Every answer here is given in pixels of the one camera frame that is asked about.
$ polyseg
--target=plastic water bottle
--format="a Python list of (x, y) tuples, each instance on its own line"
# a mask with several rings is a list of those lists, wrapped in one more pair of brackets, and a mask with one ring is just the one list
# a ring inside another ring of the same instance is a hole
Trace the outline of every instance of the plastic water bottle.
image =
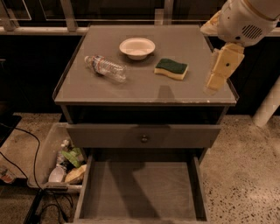
[(13, 174), (4, 165), (0, 165), (0, 179), (6, 184), (12, 184), (16, 180), (16, 175)]
[(114, 81), (125, 82), (127, 79), (126, 66), (117, 65), (101, 55), (86, 56), (85, 63), (87, 67), (93, 69), (96, 73), (102, 74)]

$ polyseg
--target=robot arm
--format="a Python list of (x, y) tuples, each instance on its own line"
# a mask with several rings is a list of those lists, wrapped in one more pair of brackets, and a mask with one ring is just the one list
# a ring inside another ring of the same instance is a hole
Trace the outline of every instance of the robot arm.
[(218, 34), (226, 44), (213, 52), (213, 64), (206, 79), (206, 92), (216, 93), (241, 64), (244, 47), (253, 46), (276, 26), (280, 0), (227, 0), (200, 30)]

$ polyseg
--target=drawer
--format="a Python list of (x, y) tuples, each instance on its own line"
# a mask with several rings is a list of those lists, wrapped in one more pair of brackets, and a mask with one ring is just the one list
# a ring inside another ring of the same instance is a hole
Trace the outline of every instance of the drawer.
[(85, 148), (210, 148), (220, 130), (220, 125), (67, 125), (73, 143)]
[(73, 223), (210, 223), (195, 156), (188, 154), (182, 161), (166, 155), (169, 160), (151, 161), (147, 153), (146, 158), (133, 154), (94, 151)]

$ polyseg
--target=open drawer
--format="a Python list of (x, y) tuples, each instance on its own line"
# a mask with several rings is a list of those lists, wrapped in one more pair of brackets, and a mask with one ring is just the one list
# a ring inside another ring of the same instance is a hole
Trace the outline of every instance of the open drawer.
[(74, 223), (210, 223), (189, 150), (96, 149)]

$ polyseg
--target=white cylindrical object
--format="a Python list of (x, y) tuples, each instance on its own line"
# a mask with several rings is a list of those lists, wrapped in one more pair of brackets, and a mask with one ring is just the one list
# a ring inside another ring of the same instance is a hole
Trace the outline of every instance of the white cylindrical object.
[(273, 116), (280, 105), (280, 76), (262, 102), (260, 108), (253, 116), (253, 122), (258, 127), (263, 127)]

